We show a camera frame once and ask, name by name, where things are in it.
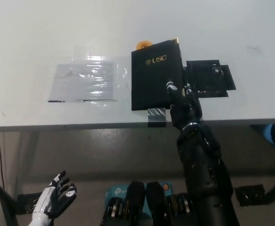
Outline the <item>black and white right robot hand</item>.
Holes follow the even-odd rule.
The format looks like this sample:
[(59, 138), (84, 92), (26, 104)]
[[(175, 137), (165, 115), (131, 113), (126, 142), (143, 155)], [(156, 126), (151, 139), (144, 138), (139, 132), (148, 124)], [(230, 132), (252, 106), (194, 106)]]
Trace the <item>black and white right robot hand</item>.
[(183, 89), (179, 89), (169, 81), (166, 89), (171, 99), (170, 114), (173, 126), (182, 131), (189, 124), (200, 123), (202, 108), (192, 86), (187, 83)]

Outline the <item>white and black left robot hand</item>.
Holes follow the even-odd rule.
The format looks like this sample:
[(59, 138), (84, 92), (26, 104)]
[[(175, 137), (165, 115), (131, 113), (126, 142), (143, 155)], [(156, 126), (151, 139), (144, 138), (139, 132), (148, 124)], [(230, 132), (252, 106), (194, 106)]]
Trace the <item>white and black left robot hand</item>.
[(42, 213), (50, 219), (58, 218), (77, 197), (77, 188), (69, 178), (64, 178), (66, 171), (59, 173), (41, 193), (33, 214)]

